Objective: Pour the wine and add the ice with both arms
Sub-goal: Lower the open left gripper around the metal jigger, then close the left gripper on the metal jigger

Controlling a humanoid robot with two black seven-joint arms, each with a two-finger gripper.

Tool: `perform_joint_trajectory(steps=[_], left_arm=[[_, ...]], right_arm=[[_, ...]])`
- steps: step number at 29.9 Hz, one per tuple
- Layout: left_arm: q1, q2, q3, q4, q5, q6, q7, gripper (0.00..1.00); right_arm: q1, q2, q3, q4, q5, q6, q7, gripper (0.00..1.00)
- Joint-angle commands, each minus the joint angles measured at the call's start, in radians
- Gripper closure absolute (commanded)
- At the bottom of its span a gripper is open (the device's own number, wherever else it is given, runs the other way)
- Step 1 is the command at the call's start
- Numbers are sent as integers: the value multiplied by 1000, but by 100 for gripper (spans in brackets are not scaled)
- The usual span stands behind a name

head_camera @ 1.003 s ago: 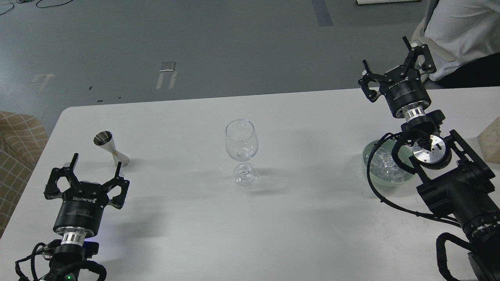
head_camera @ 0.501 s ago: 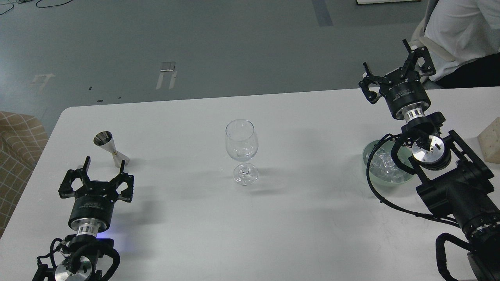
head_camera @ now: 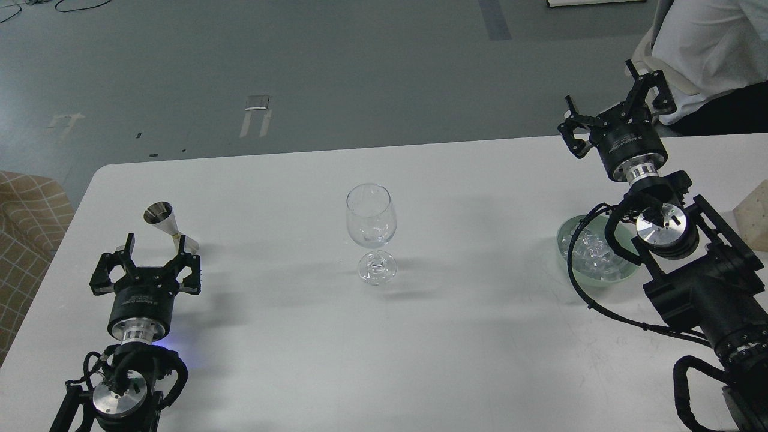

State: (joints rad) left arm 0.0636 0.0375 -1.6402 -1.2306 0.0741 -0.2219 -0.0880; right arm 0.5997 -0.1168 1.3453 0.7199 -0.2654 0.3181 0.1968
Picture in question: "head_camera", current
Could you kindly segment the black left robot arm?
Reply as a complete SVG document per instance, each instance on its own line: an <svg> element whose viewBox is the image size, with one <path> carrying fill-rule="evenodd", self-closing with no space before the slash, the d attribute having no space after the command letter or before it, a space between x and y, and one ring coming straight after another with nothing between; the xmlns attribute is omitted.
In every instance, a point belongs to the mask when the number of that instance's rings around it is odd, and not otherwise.
<svg viewBox="0 0 768 432"><path fill-rule="evenodd" d="M176 296L201 292L201 260L185 235L175 241L175 257L161 267L135 265L132 233L122 249L99 258L89 286L96 296L113 295L107 333L115 344L88 353L82 377L66 382L52 431L69 431L76 415L80 431L94 424L104 431L156 431L162 410L180 397L188 368L159 341L170 333Z"/></svg>

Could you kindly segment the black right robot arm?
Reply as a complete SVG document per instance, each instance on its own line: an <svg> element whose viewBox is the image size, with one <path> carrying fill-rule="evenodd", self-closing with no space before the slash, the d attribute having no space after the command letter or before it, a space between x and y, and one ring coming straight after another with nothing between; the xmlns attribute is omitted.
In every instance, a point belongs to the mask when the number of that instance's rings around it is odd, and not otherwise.
<svg viewBox="0 0 768 432"><path fill-rule="evenodd" d="M722 383L722 396L740 431L766 430L766 311L756 295L765 290L757 272L763 263L701 195L684 205L692 185L678 170L658 170L668 153L653 127L655 114L676 109L661 70L640 73L626 61L634 84L625 101L596 116L579 114L570 96L568 115L559 125L568 150L584 158L595 148L607 177L628 184L617 205L596 205L574 230L566 268L579 297L604 316L645 331L693 341L713 350L714 367L696 356L674 366L674 403L678 418L691 431L705 431L691 410L688 371L695 369ZM590 297L577 282L572 255L578 236L601 214L607 245L633 265L644 266L651 280L645 295L663 325L636 322Z"/></svg>

